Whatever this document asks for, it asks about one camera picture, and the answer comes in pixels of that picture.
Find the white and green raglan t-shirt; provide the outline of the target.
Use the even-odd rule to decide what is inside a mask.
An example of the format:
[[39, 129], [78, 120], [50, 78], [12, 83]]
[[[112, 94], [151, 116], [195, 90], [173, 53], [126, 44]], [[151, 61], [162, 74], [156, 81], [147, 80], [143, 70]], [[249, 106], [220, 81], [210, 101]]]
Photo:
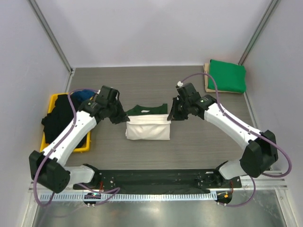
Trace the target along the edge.
[[126, 112], [125, 136], [128, 140], [170, 140], [170, 124], [167, 120], [168, 105], [144, 107], [136, 105]]

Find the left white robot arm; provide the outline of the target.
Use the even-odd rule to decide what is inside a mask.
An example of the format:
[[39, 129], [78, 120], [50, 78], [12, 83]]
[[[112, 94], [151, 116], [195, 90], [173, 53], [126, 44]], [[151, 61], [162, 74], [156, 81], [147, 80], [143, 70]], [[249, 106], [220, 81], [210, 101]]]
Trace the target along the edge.
[[101, 182], [100, 171], [88, 164], [66, 167], [66, 162], [80, 141], [101, 121], [108, 118], [113, 124], [129, 120], [119, 100], [118, 90], [102, 86], [92, 99], [85, 100], [61, 134], [42, 152], [29, 156], [30, 173], [34, 186], [38, 184], [54, 193], [69, 185], [96, 189]]

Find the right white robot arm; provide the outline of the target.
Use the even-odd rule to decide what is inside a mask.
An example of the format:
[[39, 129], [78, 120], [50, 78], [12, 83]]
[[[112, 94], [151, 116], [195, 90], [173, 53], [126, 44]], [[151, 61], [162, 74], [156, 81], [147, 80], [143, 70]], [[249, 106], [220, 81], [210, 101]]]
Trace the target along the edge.
[[178, 82], [176, 89], [178, 95], [173, 98], [169, 121], [184, 121], [190, 114], [197, 116], [221, 129], [243, 150], [239, 160], [226, 161], [213, 170], [217, 186], [225, 187], [238, 176], [259, 177], [278, 160], [274, 133], [251, 128], [238, 118], [233, 122], [229, 111], [211, 95], [201, 96], [192, 83]]

